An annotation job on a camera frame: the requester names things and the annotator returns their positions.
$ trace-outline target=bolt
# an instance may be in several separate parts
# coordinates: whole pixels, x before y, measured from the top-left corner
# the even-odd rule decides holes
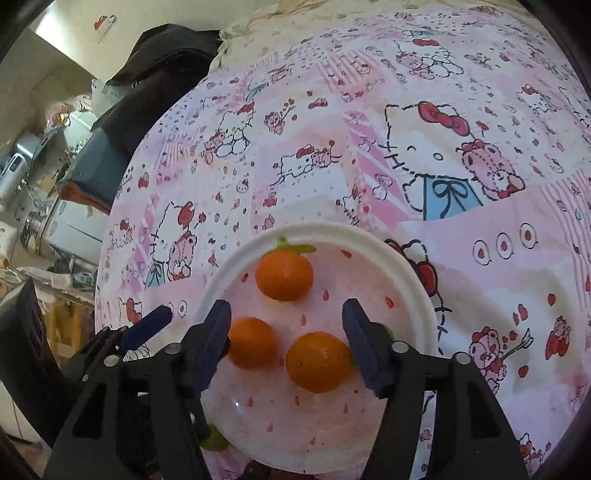
[[[175,355],[179,353],[183,349],[183,346],[180,343],[169,343],[167,346],[164,347],[164,351],[169,355]]]
[[[405,342],[394,342],[392,344],[392,350],[396,353],[406,353],[408,352],[408,344]]]
[[[456,362],[462,365],[468,365],[472,361],[470,355],[464,352],[456,353]]]
[[[119,357],[117,355],[109,355],[103,363],[106,367],[114,367],[119,363]]]

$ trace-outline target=green leaf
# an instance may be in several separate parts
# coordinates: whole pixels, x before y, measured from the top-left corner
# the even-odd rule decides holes
[[[313,254],[314,252],[316,252],[316,247],[314,245],[306,245],[306,244],[292,245],[291,243],[289,243],[287,241],[286,237],[280,236],[277,238],[277,248],[273,249],[271,251],[274,252],[276,250],[286,250],[288,252],[295,253],[296,255],[301,255],[301,254]]]

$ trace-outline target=appliance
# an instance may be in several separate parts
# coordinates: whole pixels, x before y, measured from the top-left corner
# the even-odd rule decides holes
[[[41,142],[42,140],[38,136],[33,135],[30,132],[24,132],[17,138],[17,141],[14,144],[14,150],[16,153],[20,153],[27,160],[31,161],[35,152],[41,145]]]
[[[13,154],[0,174],[0,212],[7,208],[12,194],[28,171],[27,158],[21,153]]]

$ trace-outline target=bedsheet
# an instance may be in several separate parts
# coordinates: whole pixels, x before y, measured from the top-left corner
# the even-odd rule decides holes
[[[589,386],[590,106],[563,54],[490,6],[355,16],[212,73],[129,165],[96,327],[168,304],[172,324],[136,355],[154,351],[182,337],[212,275],[258,232],[357,225],[415,269],[440,354],[469,352],[533,473]],[[424,411],[413,478],[432,394]],[[206,459],[216,479],[249,460],[234,448]]]
[[[344,19],[390,11],[412,14],[427,5],[445,5],[468,9],[476,6],[496,8],[539,33],[554,40],[536,17],[517,0],[279,0],[241,18],[220,31],[223,40],[210,70],[241,69],[265,56],[269,49],[299,42],[302,38],[338,28]]]

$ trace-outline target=mandarin orange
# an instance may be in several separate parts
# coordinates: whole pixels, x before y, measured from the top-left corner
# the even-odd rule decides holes
[[[261,258],[255,269],[255,280],[264,296],[295,301],[308,293],[314,283],[314,270],[306,257],[274,250]]]
[[[256,317],[239,319],[230,328],[228,358],[240,368],[264,368],[277,363],[279,343],[273,329]]]
[[[312,393],[325,393],[347,379],[353,363],[349,347],[337,337],[326,332],[311,332],[291,345],[285,367],[298,387]]]

